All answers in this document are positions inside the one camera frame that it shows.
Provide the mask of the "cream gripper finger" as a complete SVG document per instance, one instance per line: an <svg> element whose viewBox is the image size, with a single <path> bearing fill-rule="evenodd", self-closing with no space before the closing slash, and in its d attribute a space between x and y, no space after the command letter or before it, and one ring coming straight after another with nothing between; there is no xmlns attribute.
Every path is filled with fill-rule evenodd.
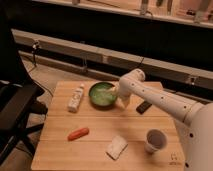
<svg viewBox="0 0 213 171"><path fill-rule="evenodd" d="M127 108L128 105L130 104L130 98L121 99L121 102L122 102L123 107Z"/></svg>

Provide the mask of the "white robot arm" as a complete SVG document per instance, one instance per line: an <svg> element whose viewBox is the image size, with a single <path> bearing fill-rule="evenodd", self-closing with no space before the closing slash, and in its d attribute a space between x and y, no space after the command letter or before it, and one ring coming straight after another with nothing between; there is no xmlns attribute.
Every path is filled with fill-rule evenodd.
<svg viewBox="0 0 213 171"><path fill-rule="evenodd" d="M120 77L118 97L141 97L189 127L184 171L213 171L213 102L198 101L144 83L145 73L134 69Z"/></svg>

